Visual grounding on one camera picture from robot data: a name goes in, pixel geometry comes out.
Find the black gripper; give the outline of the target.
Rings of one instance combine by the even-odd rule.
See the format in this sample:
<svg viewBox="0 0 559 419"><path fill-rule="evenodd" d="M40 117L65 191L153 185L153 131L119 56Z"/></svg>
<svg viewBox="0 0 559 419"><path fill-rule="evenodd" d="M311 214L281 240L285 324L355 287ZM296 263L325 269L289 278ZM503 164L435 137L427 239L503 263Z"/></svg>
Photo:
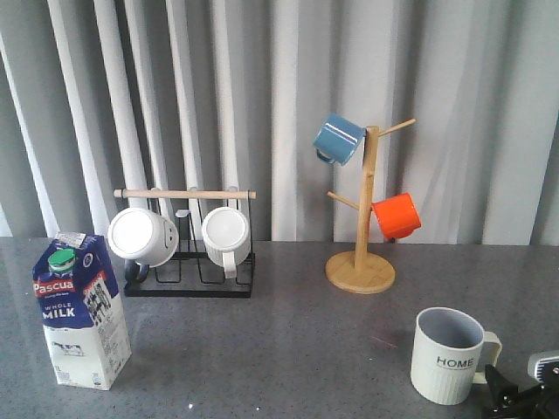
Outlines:
<svg viewBox="0 0 559 419"><path fill-rule="evenodd" d="M542 367L542 382L524 391L486 364L485 375L493 406L481 410L482 418L557 418L558 364Z"/></svg>

